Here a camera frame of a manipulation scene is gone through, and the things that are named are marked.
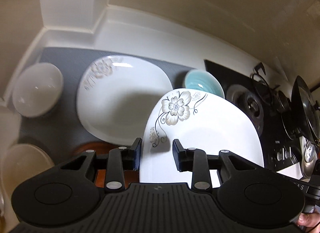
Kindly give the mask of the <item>person's right hand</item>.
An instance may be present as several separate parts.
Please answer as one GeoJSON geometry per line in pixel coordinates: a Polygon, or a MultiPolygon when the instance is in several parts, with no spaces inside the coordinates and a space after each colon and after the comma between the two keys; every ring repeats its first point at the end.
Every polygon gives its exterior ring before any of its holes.
{"type": "Polygon", "coordinates": [[[319,224],[320,216],[319,213],[301,213],[297,224],[300,226],[305,226],[307,228],[313,228],[319,224]]]}

